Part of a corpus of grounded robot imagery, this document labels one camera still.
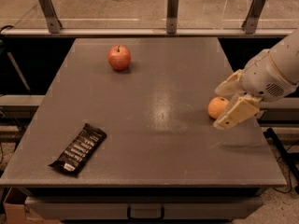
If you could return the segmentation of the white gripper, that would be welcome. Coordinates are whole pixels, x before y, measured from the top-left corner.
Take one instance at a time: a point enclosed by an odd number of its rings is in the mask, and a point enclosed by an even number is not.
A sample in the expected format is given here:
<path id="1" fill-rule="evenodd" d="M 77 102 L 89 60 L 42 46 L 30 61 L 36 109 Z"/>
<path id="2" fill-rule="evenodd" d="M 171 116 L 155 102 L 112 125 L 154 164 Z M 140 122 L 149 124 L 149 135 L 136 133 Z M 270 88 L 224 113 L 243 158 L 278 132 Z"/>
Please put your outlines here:
<path id="1" fill-rule="evenodd" d="M 215 89 L 218 95 L 233 97 L 213 126 L 232 129 L 260 111 L 261 99 L 275 102 L 297 87 L 298 49 L 264 49 L 246 64 L 243 72 L 238 69 Z M 237 93 L 243 89 L 246 94 Z"/>

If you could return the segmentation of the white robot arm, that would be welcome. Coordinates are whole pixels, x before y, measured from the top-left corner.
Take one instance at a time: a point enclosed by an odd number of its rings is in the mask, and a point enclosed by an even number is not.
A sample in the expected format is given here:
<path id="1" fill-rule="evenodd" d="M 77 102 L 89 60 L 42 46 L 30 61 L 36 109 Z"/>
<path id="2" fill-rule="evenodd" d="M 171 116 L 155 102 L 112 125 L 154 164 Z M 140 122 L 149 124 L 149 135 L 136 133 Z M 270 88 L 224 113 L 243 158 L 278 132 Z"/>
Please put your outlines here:
<path id="1" fill-rule="evenodd" d="M 213 126 L 228 130 L 260 111 L 261 102 L 275 102 L 293 93 L 299 84 L 299 30 L 271 49 L 263 49 L 243 69 L 227 77 L 216 89 L 232 96 Z"/>

